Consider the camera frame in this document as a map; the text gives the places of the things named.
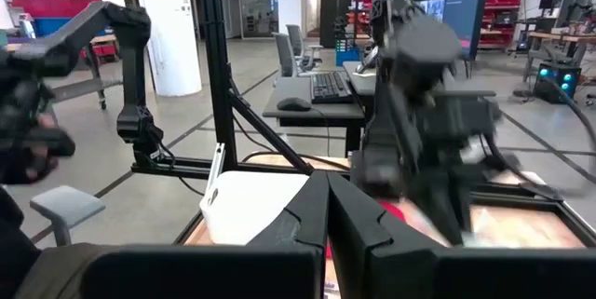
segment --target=person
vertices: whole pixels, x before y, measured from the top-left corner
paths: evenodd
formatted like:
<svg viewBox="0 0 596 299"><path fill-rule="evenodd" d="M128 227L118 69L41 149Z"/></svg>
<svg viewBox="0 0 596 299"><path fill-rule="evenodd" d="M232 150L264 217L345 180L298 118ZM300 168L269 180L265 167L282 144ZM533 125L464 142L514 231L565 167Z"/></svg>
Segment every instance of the person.
<svg viewBox="0 0 596 299"><path fill-rule="evenodd" d="M49 116L38 119L53 128ZM1 184L28 184L43 180L58 166L46 147L0 153L4 167ZM114 247L87 243L39 250L20 230L24 216L17 203L0 187L0 299L78 299L87 265Z"/></svg>

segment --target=computer mouse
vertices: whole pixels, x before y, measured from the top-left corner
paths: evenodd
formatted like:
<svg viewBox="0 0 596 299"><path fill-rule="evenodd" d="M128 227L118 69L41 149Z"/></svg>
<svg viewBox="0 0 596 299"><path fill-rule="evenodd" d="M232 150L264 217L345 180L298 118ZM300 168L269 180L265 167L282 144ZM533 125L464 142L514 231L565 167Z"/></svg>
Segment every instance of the computer mouse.
<svg viewBox="0 0 596 299"><path fill-rule="evenodd" d="M226 171L200 201L210 240L246 245L267 228L302 189L308 176Z"/></svg>
<svg viewBox="0 0 596 299"><path fill-rule="evenodd" d="M290 112L307 112L312 105L300 98L288 98L278 102L278 109Z"/></svg>

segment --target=gray chair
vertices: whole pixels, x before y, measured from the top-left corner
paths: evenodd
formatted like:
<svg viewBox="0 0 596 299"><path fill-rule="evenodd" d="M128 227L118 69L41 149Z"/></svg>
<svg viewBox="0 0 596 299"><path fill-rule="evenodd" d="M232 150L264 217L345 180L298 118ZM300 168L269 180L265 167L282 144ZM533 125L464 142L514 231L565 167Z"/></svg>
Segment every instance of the gray chair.
<svg viewBox="0 0 596 299"><path fill-rule="evenodd" d="M313 73L298 70L293 49L291 48L290 37L287 34L281 33L273 33L273 36L276 38L276 45L278 46L279 76L311 76Z"/></svg>
<svg viewBox="0 0 596 299"><path fill-rule="evenodd" d="M105 210L103 202L69 186L60 186L33 197L32 209L52 223L56 246L70 245L70 229Z"/></svg>
<svg viewBox="0 0 596 299"><path fill-rule="evenodd" d="M584 55L586 54L587 49L588 46L586 44L578 44L576 52L574 53L574 56L572 58L567 57L566 54L561 51L545 46L544 43L537 48L530 49L530 51L528 51L528 60L525 63L525 69L523 70L523 82L526 82L530 77L530 73L532 72L532 63L534 62L534 59L538 59L541 61L553 61L552 57L554 57L556 62L579 67L581 61L584 59Z"/></svg>
<svg viewBox="0 0 596 299"><path fill-rule="evenodd" d="M300 65L303 71L311 71L315 67L315 62L321 62L321 59L315 58L315 54L323 48L323 46L309 46L310 55L306 53L305 43L302 37L300 26L296 24L287 24L288 36L290 37L291 48L296 62Z"/></svg>

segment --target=hand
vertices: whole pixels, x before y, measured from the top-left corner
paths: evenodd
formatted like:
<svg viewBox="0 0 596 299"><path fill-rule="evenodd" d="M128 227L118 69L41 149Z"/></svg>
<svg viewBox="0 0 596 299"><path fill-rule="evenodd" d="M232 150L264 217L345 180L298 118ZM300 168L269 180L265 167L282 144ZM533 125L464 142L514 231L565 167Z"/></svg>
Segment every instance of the hand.
<svg viewBox="0 0 596 299"><path fill-rule="evenodd" d="M37 118L37 122L39 123L39 127L41 128L54 128L56 124L54 123L54 119L51 116L41 115ZM35 159L34 162L42 161L48 164L47 170L54 170L58 166L58 159L56 157L47 157L47 147L45 146L35 146L31 148L31 152L34 155ZM27 178L29 180L34 181L39 176L39 171L34 168L28 168L25 170L27 174Z"/></svg>

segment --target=wooden table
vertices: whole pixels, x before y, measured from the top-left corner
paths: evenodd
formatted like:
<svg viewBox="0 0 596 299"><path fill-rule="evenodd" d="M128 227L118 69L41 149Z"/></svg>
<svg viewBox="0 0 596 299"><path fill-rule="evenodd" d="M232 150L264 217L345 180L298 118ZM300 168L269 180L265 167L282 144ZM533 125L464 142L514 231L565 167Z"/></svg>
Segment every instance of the wooden table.
<svg viewBox="0 0 596 299"><path fill-rule="evenodd" d="M563 42L568 42L569 48L567 48L566 54L568 58L573 58L575 56L579 44L596 44L596 34L549 34L530 32L530 37L536 38L532 42L532 45L530 47L531 50L539 50L543 39L561 40ZM581 56L577 56L577 65L579 65L581 61L584 59L584 54L585 52Z"/></svg>
<svg viewBox="0 0 596 299"><path fill-rule="evenodd" d="M573 43L596 43L596 34L549 34L530 32L530 37L542 39L560 39L565 42Z"/></svg>
<svg viewBox="0 0 596 299"><path fill-rule="evenodd" d="M115 43L115 42L116 42L116 39L115 39L115 35L114 34L106 34L106 35L97 36L97 37L91 39L90 44ZM16 51L23 44L27 44L27 43L13 43L13 44L8 44L8 45L3 46L3 48L6 51Z"/></svg>
<svg viewBox="0 0 596 299"><path fill-rule="evenodd" d="M323 157L332 162L345 165L349 167L349 160L347 158ZM307 162L313 165L316 169L336 170L335 167L317 162L313 159L305 158ZM250 163L268 164L289 166L287 160L281 155L261 155L254 156L250 159ZM530 178L537 178L537 176L530 175ZM516 184L519 180L510 173L504 173L495 178L499 183ZM426 216L418 210L414 204L408 200L402 200L394 203L404 213L408 224L419 232L437 240L439 243L448 246L448 242L441 234L429 224ZM512 240L511 244L519 244L522 247L534 248L584 248L584 245L571 232L569 228L557 217L557 215L541 212L541 211L527 211L527 210L510 210L498 207L486 206L472 206L471 216L473 219L474 232L476 237L480 240L503 241ZM195 231L184 242L184 245L212 245L214 242L210 239L209 229L207 223L201 221L195 228ZM335 265L333 260L326 260L325 269L325 284L326 294L328 298L340 298L337 294L339 285L337 275L335 272ZM327 292L328 287L332 286L337 292Z"/></svg>

